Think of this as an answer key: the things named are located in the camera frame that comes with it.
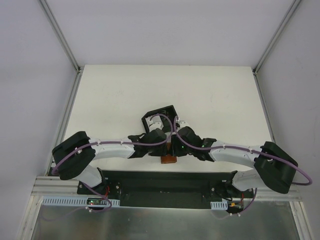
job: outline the white vent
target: white vent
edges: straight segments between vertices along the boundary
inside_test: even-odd
[[[223,201],[212,201],[210,203],[212,210],[227,210],[228,202],[226,200]]]
[[[92,207],[87,205],[88,197],[83,196],[44,196],[43,205],[46,206],[70,206],[70,207]],[[120,200],[109,199],[112,203],[112,207],[120,207]],[[101,201],[101,205],[94,205],[94,207],[108,207],[109,203],[106,200]]]

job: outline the gray floor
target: gray floor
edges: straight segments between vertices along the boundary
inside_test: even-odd
[[[42,206],[55,219],[73,207]],[[112,208],[105,213],[81,209],[57,221],[39,219],[35,240],[298,240],[288,202],[259,202],[241,217],[196,209]]]

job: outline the white table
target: white table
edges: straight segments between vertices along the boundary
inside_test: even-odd
[[[250,67],[86,65],[65,139],[78,131],[100,139],[143,133],[141,117],[174,105],[201,138],[226,143],[263,145],[270,134]],[[91,162],[103,170],[231,172],[248,168],[229,162],[178,157],[108,158]]]

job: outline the white frame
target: white frame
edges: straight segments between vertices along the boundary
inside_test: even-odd
[[[66,55],[68,56],[71,64],[76,71],[76,78],[74,80],[71,92],[69,93],[69,98],[64,108],[64,114],[60,121],[59,129],[55,137],[54,145],[55,147],[59,143],[61,143],[64,139],[66,129],[68,126],[68,121],[71,115],[72,107],[74,105],[74,101],[77,95],[77,90],[80,84],[83,66],[79,66],[77,60],[74,57],[72,50],[70,49],[67,40],[64,37],[63,32],[61,31],[59,24],[50,9],[46,0],[38,0],[39,4],[41,5],[47,19],[52,26],[56,37],[58,38],[61,47],[65,51]],[[283,17],[281,23],[279,24],[277,30],[275,31],[274,35],[272,36],[271,40],[269,41],[265,51],[263,52],[261,58],[259,59],[256,67],[252,70],[254,79],[256,82],[257,91],[260,96],[261,104],[263,107],[263,111],[265,114],[265,118],[267,121],[267,125],[269,128],[271,139],[276,142],[273,130],[270,125],[269,114],[267,110],[267,106],[262,95],[262,91],[259,86],[259,79],[257,77],[257,73],[261,69],[262,65],[264,64],[267,56],[270,54],[271,50],[277,44],[279,37],[282,35],[285,27],[289,23],[289,21],[294,16],[294,13],[300,6],[302,0],[293,0],[292,4],[290,5],[288,11],[286,12],[285,16]],[[53,158],[50,156],[48,158],[47,169],[45,172],[45,176],[38,176],[34,183],[32,193],[30,199],[28,201],[27,209],[25,211],[22,224],[20,226],[20,230],[18,233],[18,239],[21,240],[30,240],[32,238],[32,234],[36,225],[36,220],[38,217],[38,213],[40,210],[41,202],[43,200],[43,196],[73,196],[76,197],[77,195],[77,186],[78,181],[76,180],[69,180],[69,181],[61,181],[59,177],[52,177],[48,176],[48,172],[52,165]],[[292,210],[293,218],[296,224],[296,228],[299,234],[300,239],[304,240],[313,240],[313,234],[310,228],[309,220],[306,215],[306,211],[304,208],[304,204],[302,202],[301,194],[299,189],[296,186],[292,186],[289,193],[286,195],[276,193],[269,189],[259,189],[257,197],[257,201],[286,201],[290,202],[290,207]]]

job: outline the small brown object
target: small brown object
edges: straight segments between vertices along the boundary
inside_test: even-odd
[[[171,147],[171,142],[167,142],[166,147],[169,150]],[[171,156],[170,154],[167,154],[166,156],[161,157],[161,164],[174,164],[176,162],[177,162],[176,156]]]

